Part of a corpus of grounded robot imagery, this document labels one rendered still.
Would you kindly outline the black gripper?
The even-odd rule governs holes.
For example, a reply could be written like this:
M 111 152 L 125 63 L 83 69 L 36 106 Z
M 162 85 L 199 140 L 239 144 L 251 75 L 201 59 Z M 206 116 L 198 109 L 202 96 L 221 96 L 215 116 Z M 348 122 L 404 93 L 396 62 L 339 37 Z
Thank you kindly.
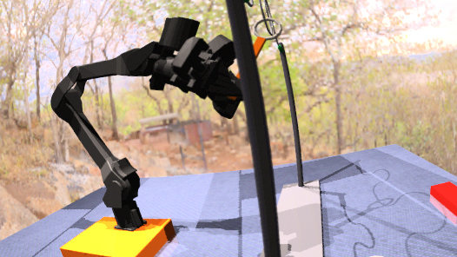
M 182 92 L 196 93 L 201 99 L 208 97 L 214 110 L 228 119 L 233 118 L 239 104 L 243 101 L 241 80 L 220 57 L 198 60 L 201 51 L 210 46 L 200 37 L 191 37 L 177 53 L 171 63 L 169 79 L 173 86 Z M 237 96 L 235 100 L 227 96 Z

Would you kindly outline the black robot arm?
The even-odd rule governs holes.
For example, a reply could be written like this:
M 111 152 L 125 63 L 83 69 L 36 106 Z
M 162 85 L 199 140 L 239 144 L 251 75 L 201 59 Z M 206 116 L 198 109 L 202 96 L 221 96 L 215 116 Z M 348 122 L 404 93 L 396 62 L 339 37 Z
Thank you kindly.
M 83 95 L 88 80 L 109 76 L 151 76 L 149 89 L 163 91 L 165 83 L 172 85 L 169 74 L 175 51 L 179 52 L 186 40 L 195 37 L 199 22 L 184 17 L 166 18 L 159 40 L 142 48 L 123 52 L 117 57 L 95 63 L 76 65 L 56 86 L 50 99 L 53 111 L 70 124 L 77 138 L 100 168 L 106 192 L 103 202 L 112 208 L 117 225 L 115 229 L 135 231 L 147 221 L 136 204 L 140 187 L 137 169 L 126 157 L 115 157 L 83 113 Z M 236 59 L 234 42 L 223 35 L 214 37 L 208 43 L 208 51 L 201 51 L 197 57 L 208 57 L 215 61 L 220 57 L 229 68 Z M 72 89 L 73 85 L 76 86 Z

